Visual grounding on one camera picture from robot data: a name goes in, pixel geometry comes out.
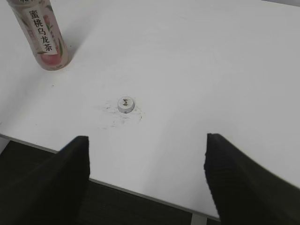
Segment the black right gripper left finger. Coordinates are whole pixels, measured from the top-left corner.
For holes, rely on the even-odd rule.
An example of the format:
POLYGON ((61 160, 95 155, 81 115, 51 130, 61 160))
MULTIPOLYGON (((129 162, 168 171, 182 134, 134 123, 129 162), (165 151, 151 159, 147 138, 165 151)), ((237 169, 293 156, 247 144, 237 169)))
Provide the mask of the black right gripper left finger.
POLYGON ((90 177, 89 138, 77 136, 0 190, 2 225, 71 225, 90 177))

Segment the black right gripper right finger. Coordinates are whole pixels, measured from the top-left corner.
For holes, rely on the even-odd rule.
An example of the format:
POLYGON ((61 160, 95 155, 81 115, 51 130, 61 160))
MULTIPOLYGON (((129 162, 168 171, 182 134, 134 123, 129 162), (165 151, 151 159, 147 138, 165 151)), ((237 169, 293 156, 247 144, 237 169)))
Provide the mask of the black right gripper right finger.
POLYGON ((208 134, 207 184, 223 225, 298 225, 300 190, 220 134, 208 134))

